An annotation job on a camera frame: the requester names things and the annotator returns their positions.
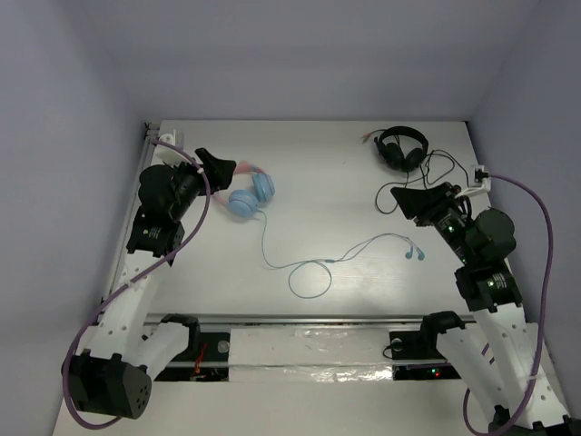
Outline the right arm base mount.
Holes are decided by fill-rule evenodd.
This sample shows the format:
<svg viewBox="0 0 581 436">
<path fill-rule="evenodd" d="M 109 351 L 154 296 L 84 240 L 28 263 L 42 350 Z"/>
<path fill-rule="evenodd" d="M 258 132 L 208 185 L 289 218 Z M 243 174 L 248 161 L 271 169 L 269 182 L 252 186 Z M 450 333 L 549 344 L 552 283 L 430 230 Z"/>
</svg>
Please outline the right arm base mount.
<svg viewBox="0 0 581 436">
<path fill-rule="evenodd" d="M 382 356 L 395 362 L 396 381 L 458 380 L 455 368 L 437 350 L 437 338 L 453 328 L 466 328 L 466 323 L 452 311 L 435 312 L 423 317 L 417 331 L 389 334 L 389 344 Z"/>
</svg>

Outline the black headphones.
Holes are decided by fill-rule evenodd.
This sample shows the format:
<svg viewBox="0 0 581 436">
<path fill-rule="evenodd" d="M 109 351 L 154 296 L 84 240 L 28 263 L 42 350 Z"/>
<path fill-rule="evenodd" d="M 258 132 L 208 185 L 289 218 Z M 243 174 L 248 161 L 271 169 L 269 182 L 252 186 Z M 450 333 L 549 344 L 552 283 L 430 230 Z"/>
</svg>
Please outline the black headphones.
<svg viewBox="0 0 581 436">
<path fill-rule="evenodd" d="M 417 146 L 404 152 L 401 138 L 407 138 Z M 417 170 L 428 155 L 428 138 L 419 130 L 408 126 L 393 126 L 381 131 L 374 138 L 379 157 L 392 170 L 410 173 Z"/>
</svg>

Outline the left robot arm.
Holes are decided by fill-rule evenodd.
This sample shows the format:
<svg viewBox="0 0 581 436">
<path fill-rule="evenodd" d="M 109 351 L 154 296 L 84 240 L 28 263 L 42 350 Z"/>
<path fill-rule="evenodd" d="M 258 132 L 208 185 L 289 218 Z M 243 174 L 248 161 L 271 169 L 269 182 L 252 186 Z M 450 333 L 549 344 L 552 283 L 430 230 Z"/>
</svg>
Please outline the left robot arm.
<svg viewBox="0 0 581 436">
<path fill-rule="evenodd" d="M 237 164 L 199 148 L 180 163 L 158 163 L 139 175 L 139 205 L 126 244 L 117 289 L 75 335 L 62 366 L 64 403 L 83 428 L 99 431 L 141 417 L 153 381 L 176 356 L 202 347 L 199 323 L 170 314 L 148 338 L 143 325 L 153 297 L 176 255 L 194 237 L 181 219 L 194 200 L 228 188 Z"/>
</svg>

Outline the aluminium rail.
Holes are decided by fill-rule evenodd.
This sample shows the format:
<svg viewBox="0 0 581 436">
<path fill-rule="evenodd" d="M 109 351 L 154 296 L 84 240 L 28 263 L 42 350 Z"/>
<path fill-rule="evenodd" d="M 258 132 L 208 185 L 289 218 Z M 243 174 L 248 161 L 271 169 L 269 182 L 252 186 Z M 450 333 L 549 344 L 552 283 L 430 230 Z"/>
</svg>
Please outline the aluminium rail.
<svg viewBox="0 0 581 436">
<path fill-rule="evenodd" d="M 152 162 L 149 164 L 149 166 L 153 165 L 153 164 L 163 164 L 163 163 L 168 163 L 168 164 L 178 164 L 182 161 L 182 156 L 177 154 L 176 152 L 173 151 L 174 147 L 178 147 L 179 149 L 183 150 L 178 144 L 176 144 L 175 142 L 175 132 L 173 134 L 167 134 L 165 136 L 163 135 L 154 135 L 154 136 L 147 136 L 146 135 L 146 143 L 148 144 L 147 146 L 151 146 L 151 147 L 157 147 L 158 150 L 156 150 L 155 152 L 153 152 L 153 157 L 152 157 Z M 210 203 L 212 201 L 214 201 L 214 199 L 209 198 L 209 199 L 205 199 L 204 198 L 204 206 L 202 208 L 202 214 L 198 220 L 198 222 L 196 223 L 195 227 L 192 229 L 192 234 L 195 236 L 197 232 L 199 232 L 199 230 L 202 228 L 203 223 L 205 222 L 205 220 L 207 219 L 207 214 L 210 208 Z M 262 230 L 261 230 L 261 258 L 262 258 L 262 262 L 264 263 L 264 269 L 265 271 L 268 269 L 268 271 L 281 271 L 281 270 L 285 270 L 288 268 L 291 268 L 289 274 L 288 274 L 288 280 L 287 280 L 287 287 L 290 290 L 290 292 L 297 298 L 300 298 L 302 301 L 306 301 L 306 302 L 314 302 L 317 299 L 323 298 L 323 295 L 325 295 L 330 289 L 332 289 L 332 287 L 334 286 L 334 283 L 336 281 L 334 281 L 333 279 L 333 274 L 332 271 L 330 270 L 329 266 L 330 265 L 336 265 L 336 264 L 344 264 L 347 262 L 352 261 L 353 259 L 357 258 L 365 249 L 367 249 L 367 247 L 369 247 L 370 244 L 374 243 L 375 241 L 379 240 L 380 238 L 395 238 L 397 241 L 402 241 L 402 243 L 405 243 L 408 246 L 408 249 L 405 252 L 405 256 L 407 259 L 413 259 L 414 253 L 417 254 L 417 262 L 421 262 L 425 259 L 425 253 L 424 251 L 422 251 L 421 247 L 417 244 L 416 241 L 413 241 L 413 239 L 407 235 L 404 234 L 400 234 L 397 232 L 383 232 L 377 235 L 373 235 L 372 237 L 368 238 L 365 241 L 362 241 L 360 243 L 356 243 L 355 245 L 353 245 L 352 247 L 350 247 L 343 255 L 341 255 L 341 257 L 336 258 L 336 259 L 331 259 L 331 258 L 326 258 L 326 257 L 320 257 L 320 258 L 312 258 L 312 259 L 305 259 L 305 260 L 300 260 L 297 262 L 292 262 L 292 263 L 287 263 L 287 264 L 273 264 L 269 261 L 268 257 L 266 256 L 266 251 L 265 251 L 265 233 L 266 230 L 268 228 L 268 214 L 266 214 L 264 212 L 263 209 L 264 206 L 262 206 L 259 211 L 256 214 L 260 214 L 261 215 L 261 223 L 263 224 L 262 226 Z M 237 220 L 234 221 L 240 221 L 242 222 L 249 222 L 249 221 L 253 221 L 255 220 L 255 218 L 240 218 L 237 217 Z M 303 267 L 306 267 L 308 265 L 316 265 L 317 267 L 320 267 L 328 276 L 328 284 L 325 285 L 325 289 L 317 292 L 316 294 L 311 294 L 311 295 L 303 295 L 300 294 L 299 292 L 296 291 L 296 289 L 293 288 L 293 279 L 292 276 L 300 269 Z M 159 287 L 159 289 L 165 289 L 164 287 L 164 278 L 167 274 L 172 274 L 172 269 L 170 269 L 170 271 L 168 273 L 166 273 L 163 278 L 162 278 L 162 282 L 161 285 Z M 186 314 L 186 315 L 196 315 L 196 313 L 194 312 L 186 312 L 186 313 L 178 313 L 178 314 Z M 274 325 L 277 326 L 277 328 L 281 328 L 282 325 L 299 325 L 301 326 L 302 324 L 304 325 L 314 325 L 317 324 L 317 318 L 319 316 L 319 314 L 315 313 L 315 314 L 304 314 L 304 313 L 295 313 L 294 315 L 296 316 L 292 316 L 293 314 L 285 314 L 285 313 L 225 313 L 225 314 L 207 314 L 207 313 L 202 313 L 202 324 L 208 324 L 208 320 L 210 321 L 216 321 L 216 322 L 222 322 L 222 323 L 228 323 L 231 326 L 235 326 L 236 324 L 249 324 L 249 325 L 258 325 L 259 327 L 264 327 L 267 325 Z"/>
</svg>

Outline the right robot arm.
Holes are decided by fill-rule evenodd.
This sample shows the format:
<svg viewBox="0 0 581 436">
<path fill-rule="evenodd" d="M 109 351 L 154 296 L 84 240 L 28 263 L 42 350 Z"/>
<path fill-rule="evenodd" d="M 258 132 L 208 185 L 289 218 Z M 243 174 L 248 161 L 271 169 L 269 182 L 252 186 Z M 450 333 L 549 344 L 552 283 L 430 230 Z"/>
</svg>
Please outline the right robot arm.
<svg viewBox="0 0 581 436">
<path fill-rule="evenodd" d="M 479 348 L 466 324 L 452 312 L 423 318 L 410 346 L 442 356 L 467 385 L 488 421 L 489 435 L 577 435 L 580 421 L 558 399 L 541 365 L 544 330 L 530 336 L 523 299 L 506 258 L 517 246 L 508 215 L 488 208 L 477 216 L 467 194 L 450 183 L 391 191 L 405 217 L 434 228 L 461 267 L 460 296 L 486 340 Z"/>
</svg>

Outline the blue pink cat-ear headphones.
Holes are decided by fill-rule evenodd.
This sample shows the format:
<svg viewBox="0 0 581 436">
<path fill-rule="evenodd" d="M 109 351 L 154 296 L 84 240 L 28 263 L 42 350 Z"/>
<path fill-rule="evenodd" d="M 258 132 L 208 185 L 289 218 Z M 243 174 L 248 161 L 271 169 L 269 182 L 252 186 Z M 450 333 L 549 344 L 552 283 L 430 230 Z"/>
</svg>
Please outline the blue pink cat-ear headphones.
<svg viewBox="0 0 581 436">
<path fill-rule="evenodd" d="M 236 189 L 227 198 L 215 193 L 212 198 L 229 213 L 240 218 L 251 218 L 275 195 L 274 182 L 262 168 L 246 161 L 237 163 L 234 176 L 248 174 L 251 177 L 250 189 Z"/>
</svg>

